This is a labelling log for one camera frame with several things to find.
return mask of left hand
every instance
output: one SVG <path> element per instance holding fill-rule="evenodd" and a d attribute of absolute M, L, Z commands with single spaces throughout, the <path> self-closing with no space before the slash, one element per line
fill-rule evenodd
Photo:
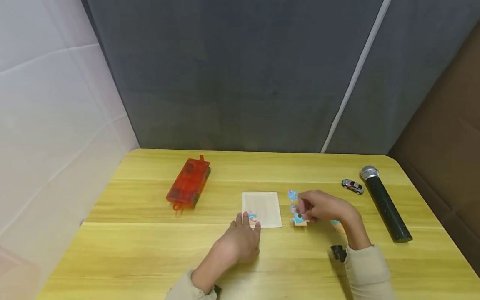
<path fill-rule="evenodd" d="M 215 242 L 214 248 L 218 247 L 222 253 L 228 253 L 233 264 L 249 263 L 253 261 L 260 252 L 260 222 L 255 228 L 250 228 L 248 213 L 237 214 L 237 219 L 230 223 L 230 227 Z"/>

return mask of brown wall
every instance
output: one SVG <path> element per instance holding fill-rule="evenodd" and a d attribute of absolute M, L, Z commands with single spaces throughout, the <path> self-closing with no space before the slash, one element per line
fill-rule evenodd
<path fill-rule="evenodd" d="M 390 151 L 480 274 L 480 24 Z"/>

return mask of white cable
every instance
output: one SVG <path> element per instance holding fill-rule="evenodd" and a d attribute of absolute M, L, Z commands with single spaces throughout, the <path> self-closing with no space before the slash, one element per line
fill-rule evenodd
<path fill-rule="evenodd" d="M 390 2 L 391 0 L 384 0 L 382 5 L 380 6 L 380 9 L 377 14 L 377 18 L 375 19 L 372 29 L 370 30 L 370 34 L 368 35 L 367 41 L 365 42 L 365 46 L 363 47 L 363 50 L 360 54 L 360 58 L 359 58 L 359 61 L 357 62 L 357 66 L 355 67 L 352 78 L 350 79 L 350 84 L 348 85 L 345 95 L 343 96 L 342 103 L 340 104 L 340 107 L 338 109 L 338 112 L 336 113 L 335 119 L 332 122 L 332 126 L 330 127 L 330 131 L 328 132 L 327 139 L 325 140 L 324 146 L 322 147 L 322 150 L 320 151 L 320 153 L 325 153 L 325 151 L 327 150 L 328 144 L 332 139 L 336 126 L 338 125 L 338 121 L 340 121 L 340 117 L 342 116 L 343 110 L 345 109 L 345 106 L 347 105 L 348 100 L 350 99 L 350 95 L 352 94 L 353 88 L 357 83 L 357 79 L 360 75 L 361 69 L 363 68 L 363 64 L 365 63 L 368 53 L 370 52 L 370 48 L 372 47 L 373 40 L 375 40 L 375 36 L 377 35 L 378 28 L 380 28 L 380 25 L 384 20 L 384 17 L 387 12 L 388 6 L 390 5 Z"/>

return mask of red transparent box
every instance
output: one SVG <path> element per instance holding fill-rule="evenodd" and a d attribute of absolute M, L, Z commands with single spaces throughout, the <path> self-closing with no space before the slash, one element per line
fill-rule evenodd
<path fill-rule="evenodd" d="M 173 209 L 195 207 L 209 175 L 210 162 L 204 160 L 203 155 L 200 159 L 187 159 L 166 196 L 173 203 Z"/>

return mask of silver toy car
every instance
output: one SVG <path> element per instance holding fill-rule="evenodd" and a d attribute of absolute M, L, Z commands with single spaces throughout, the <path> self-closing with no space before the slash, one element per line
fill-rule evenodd
<path fill-rule="evenodd" d="M 342 186 L 346 189 L 354 191 L 358 195 L 363 194 L 363 187 L 358 182 L 351 181 L 350 179 L 343 179 Z"/>

